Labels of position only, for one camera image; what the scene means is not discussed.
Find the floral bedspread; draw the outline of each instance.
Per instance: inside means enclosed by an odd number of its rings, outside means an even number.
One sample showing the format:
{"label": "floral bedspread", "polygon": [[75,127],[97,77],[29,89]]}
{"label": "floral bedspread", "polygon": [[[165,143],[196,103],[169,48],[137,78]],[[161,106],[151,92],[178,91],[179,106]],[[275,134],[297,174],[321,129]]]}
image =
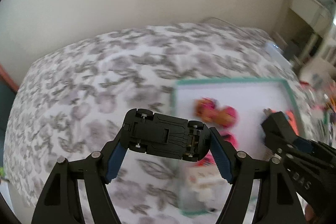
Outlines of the floral bedspread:
{"label": "floral bedspread", "polygon": [[[270,39],[259,29],[181,23],[114,31],[46,55],[29,69],[11,110],[4,149],[9,180],[35,206],[59,156],[78,160],[101,150],[130,108],[170,114],[179,79],[285,78],[306,135],[314,138],[295,74],[263,49]],[[122,223],[215,223],[218,214],[194,219],[180,214],[172,187],[176,176],[171,162],[128,151],[118,177],[107,186]],[[86,223],[93,223],[83,181],[79,187]]]}

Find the bedspread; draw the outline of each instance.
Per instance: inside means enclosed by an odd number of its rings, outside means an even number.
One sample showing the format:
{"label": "bedspread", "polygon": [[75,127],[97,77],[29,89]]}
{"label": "bedspread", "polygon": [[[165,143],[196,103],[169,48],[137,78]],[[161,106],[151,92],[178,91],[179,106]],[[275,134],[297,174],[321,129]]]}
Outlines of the bedspread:
{"label": "bedspread", "polygon": [[[288,80],[305,132],[310,110],[292,71],[263,49],[262,30],[210,24],[148,26],[98,35],[34,62],[15,98],[6,131],[4,167],[25,202],[36,205],[56,159],[85,158],[112,140],[131,108],[170,114],[174,81],[202,77],[281,77]],[[169,161],[128,151],[107,185],[122,223],[202,222],[182,216]],[[93,223],[79,181],[86,223]],[[215,223],[218,214],[208,215]]]}

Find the metal pin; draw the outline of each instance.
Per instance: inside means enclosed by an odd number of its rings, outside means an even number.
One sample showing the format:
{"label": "metal pin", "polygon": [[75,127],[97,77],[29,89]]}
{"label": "metal pin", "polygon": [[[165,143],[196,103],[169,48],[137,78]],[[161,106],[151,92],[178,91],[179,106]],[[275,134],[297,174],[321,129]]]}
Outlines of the metal pin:
{"label": "metal pin", "polygon": [[245,158],[246,157],[246,153],[244,152],[244,151],[238,151],[237,152],[237,156],[239,157],[239,158]]}
{"label": "metal pin", "polygon": [[65,162],[65,158],[64,158],[63,156],[59,156],[58,159],[57,159],[57,162],[58,162],[59,164],[62,164],[62,163]]}
{"label": "metal pin", "polygon": [[99,151],[92,152],[91,157],[92,158],[99,158],[100,157],[100,152]]}
{"label": "metal pin", "polygon": [[280,160],[279,160],[278,158],[276,158],[276,157],[273,157],[273,158],[272,158],[272,163],[274,163],[274,164],[279,164],[279,163],[280,163]]}

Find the red curved object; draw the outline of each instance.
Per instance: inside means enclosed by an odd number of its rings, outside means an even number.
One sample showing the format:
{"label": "red curved object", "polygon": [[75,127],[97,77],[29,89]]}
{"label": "red curved object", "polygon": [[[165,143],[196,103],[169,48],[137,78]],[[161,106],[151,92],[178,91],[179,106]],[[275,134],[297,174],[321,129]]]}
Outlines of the red curved object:
{"label": "red curved object", "polygon": [[0,79],[3,79],[5,83],[15,92],[17,93],[19,86],[9,77],[8,73],[5,69],[0,65]]}

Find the robotic arm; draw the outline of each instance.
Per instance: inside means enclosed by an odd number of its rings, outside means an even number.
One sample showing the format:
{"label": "robotic arm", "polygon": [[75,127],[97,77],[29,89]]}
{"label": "robotic arm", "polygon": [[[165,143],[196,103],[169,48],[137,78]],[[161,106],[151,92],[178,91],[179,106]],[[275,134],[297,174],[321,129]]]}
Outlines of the robotic arm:
{"label": "robotic arm", "polygon": [[252,159],[224,141],[216,128],[146,109],[129,110],[113,141],[86,159],[60,157],[38,200],[32,224],[84,224],[78,179],[84,179],[96,224],[121,224],[106,190],[116,178],[127,149],[187,161],[201,160],[210,150],[221,176],[232,184],[216,224],[241,224],[254,179],[260,179],[253,224],[304,224],[296,192],[320,217],[336,223],[336,150],[298,137],[282,112],[262,124],[265,144],[277,155]]}

